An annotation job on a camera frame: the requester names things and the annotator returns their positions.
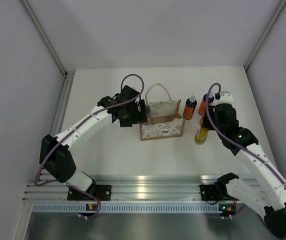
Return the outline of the clear bottle grey cap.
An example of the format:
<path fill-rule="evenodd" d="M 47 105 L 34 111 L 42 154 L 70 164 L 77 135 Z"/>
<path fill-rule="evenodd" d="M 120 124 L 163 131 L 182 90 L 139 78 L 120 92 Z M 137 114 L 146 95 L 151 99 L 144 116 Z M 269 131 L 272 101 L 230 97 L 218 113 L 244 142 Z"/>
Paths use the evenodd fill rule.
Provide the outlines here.
<path fill-rule="evenodd" d="M 149 105 L 145 106 L 145 113 L 147 118 L 151 118 L 151 107 Z"/>

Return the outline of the orange bottle dark blue top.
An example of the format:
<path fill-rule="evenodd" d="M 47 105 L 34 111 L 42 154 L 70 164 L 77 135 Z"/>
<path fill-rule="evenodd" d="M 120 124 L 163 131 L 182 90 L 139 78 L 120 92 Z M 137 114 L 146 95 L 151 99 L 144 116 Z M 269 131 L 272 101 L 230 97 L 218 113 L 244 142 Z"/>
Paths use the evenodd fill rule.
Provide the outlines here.
<path fill-rule="evenodd" d="M 186 100 L 184 110 L 183 110 L 183 118 L 186 120 L 191 120 L 197 106 L 197 100 L 194 93 L 191 93 L 191 96 Z"/>

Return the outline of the burlap canvas tote bag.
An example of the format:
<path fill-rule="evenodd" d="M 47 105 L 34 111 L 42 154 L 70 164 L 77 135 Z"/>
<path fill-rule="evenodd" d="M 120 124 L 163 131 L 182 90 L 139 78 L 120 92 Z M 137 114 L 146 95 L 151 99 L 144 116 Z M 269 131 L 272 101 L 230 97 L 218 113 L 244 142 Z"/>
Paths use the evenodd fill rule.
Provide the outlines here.
<path fill-rule="evenodd" d="M 161 87 L 168 99 L 150 102 L 148 96 L 156 86 Z M 151 118 L 139 125 L 140 140 L 159 140 L 182 137 L 186 120 L 179 113 L 181 100 L 174 100 L 168 89 L 161 83 L 151 85 L 145 93 L 145 105 L 150 106 Z"/>

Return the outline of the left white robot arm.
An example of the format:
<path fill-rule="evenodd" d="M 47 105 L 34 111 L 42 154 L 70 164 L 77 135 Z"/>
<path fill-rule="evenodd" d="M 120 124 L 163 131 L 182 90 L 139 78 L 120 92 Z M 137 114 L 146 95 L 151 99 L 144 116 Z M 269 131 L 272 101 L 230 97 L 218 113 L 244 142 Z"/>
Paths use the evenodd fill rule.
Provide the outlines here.
<path fill-rule="evenodd" d="M 40 167 L 56 181 L 77 188 L 85 200 L 96 194 L 96 182 L 79 170 L 73 158 L 75 151 L 102 128 L 119 121 L 120 127 L 145 123 L 145 101 L 140 92 L 128 85 L 113 97 L 103 97 L 96 106 L 67 130 L 55 136 L 46 135 L 41 141 Z"/>

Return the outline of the yellow bottle red cap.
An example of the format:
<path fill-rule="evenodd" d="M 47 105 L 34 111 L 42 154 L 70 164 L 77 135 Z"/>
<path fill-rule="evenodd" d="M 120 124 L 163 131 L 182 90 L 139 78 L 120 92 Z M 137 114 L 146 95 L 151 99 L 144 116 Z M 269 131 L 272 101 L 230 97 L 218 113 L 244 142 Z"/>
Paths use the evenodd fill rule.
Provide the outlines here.
<path fill-rule="evenodd" d="M 197 145 L 202 145 L 205 143 L 208 137 L 209 129 L 206 126 L 201 125 L 199 130 L 196 132 L 196 135 L 194 137 L 194 142 Z"/>

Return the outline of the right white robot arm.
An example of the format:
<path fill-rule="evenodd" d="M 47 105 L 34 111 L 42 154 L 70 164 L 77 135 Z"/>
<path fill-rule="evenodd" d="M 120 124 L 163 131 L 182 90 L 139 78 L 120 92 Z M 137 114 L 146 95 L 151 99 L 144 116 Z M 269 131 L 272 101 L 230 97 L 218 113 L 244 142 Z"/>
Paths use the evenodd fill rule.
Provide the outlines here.
<path fill-rule="evenodd" d="M 236 198 L 255 211 L 268 230 L 277 238 L 286 237 L 286 179 L 263 151 L 258 139 L 247 128 L 241 127 L 233 108 L 233 96 L 228 91 L 205 95 L 202 128 L 216 131 L 225 148 L 231 151 L 250 171 L 262 188 L 256 190 L 237 174 L 227 173 L 215 184 L 216 194 L 222 198 Z"/>

